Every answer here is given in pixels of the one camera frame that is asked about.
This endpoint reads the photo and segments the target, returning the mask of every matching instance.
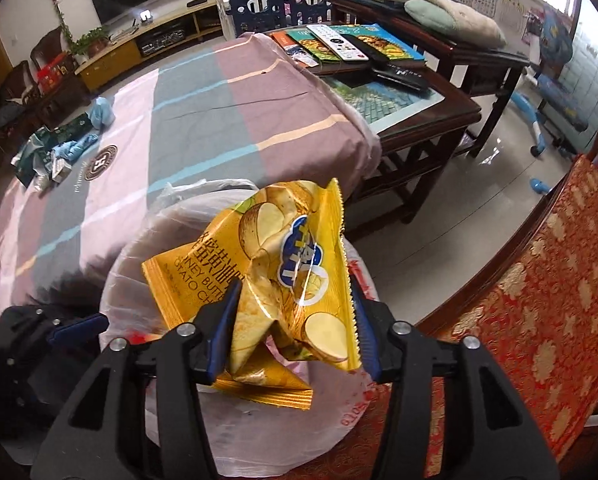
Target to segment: round logo on cloth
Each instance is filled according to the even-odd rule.
[[[115,160],[117,155],[117,147],[115,145],[106,146],[101,150],[95,157],[90,161],[90,164],[86,168],[84,178],[86,180],[95,180],[100,174],[108,169]]]

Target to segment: tiled wall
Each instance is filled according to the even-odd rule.
[[[574,94],[588,118],[588,129],[578,133],[549,106],[544,111],[578,151],[586,152],[598,129],[598,12],[590,0],[582,2],[573,50],[572,60],[563,69],[559,81]]]

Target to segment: crumpled chip bag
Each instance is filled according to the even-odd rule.
[[[361,366],[343,248],[339,184],[281,182],[222,211],[193,243],[142,264],[169,329],[218,301],[239,297],[228,370],[213,385],[244,399],[307,410],[313,391],[271,354]]]

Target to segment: climbing vine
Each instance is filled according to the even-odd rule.
[[[64,21],[64,14],[59,9],[59,3],[57,2],[57,0],[52,0],[52,1],[53,1],[53,6],[55,7],[55,12],[57,13],[57,18],[59,18],[59,26],[61,27],[61,29],[64,33],[64,37],[66,38],[66,41],[68,42],[68,46],[70,48],[72,48],[73,44],[74,44],[73,35],[70,33],[70,29],[68,28],[68,25],[66,25],[66,22]]]

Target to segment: white remote control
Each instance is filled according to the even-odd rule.
[[[328,25],[319,23],[306,25],[306,27],[343,61],[368,61],[368,57],[363,52]]]

